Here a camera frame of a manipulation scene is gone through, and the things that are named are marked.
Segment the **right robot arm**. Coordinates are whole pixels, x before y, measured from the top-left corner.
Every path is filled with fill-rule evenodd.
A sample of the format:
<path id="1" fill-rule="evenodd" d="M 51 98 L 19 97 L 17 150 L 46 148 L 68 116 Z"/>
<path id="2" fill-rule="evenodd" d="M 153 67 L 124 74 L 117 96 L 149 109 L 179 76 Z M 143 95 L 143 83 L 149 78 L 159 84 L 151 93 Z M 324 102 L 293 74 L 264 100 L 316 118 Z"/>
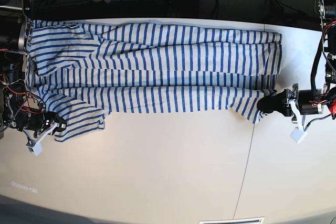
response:
<path id="1" fill-rule="evenodd" d="M 66 129 L 66 121 L 47 111 L 26 78 L 35 76 L 27 50 L 31 32 L 28 0 L 1 0 L 1 133 L 33 131 L 34 138 Z"/>

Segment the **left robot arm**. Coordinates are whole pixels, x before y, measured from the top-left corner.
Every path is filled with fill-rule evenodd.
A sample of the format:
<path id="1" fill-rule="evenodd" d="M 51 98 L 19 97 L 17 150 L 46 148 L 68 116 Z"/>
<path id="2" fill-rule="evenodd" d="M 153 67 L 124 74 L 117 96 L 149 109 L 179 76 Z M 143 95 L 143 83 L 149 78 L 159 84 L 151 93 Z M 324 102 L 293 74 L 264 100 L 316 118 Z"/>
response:
<path id="1" fill-rule="evenodd" d="M 271 94 L 262 98 L 257 108 L 263 113 L 274 111 L 284 116 L 294 116 L 295 109 L 299 115 L 322 113 L 326 106 L 335 119 L 335 0 L 315 0 L 315 11 L 319 14 L 321 24 L 321 39 L 312 64 L 309 90 L 298 90 L 295 84 L 292 90 L 285 89 L 282 93 Z M 316 75 L 321 57 L 325 58 L 325 86 L 323 91 L 316 87 Z"/>

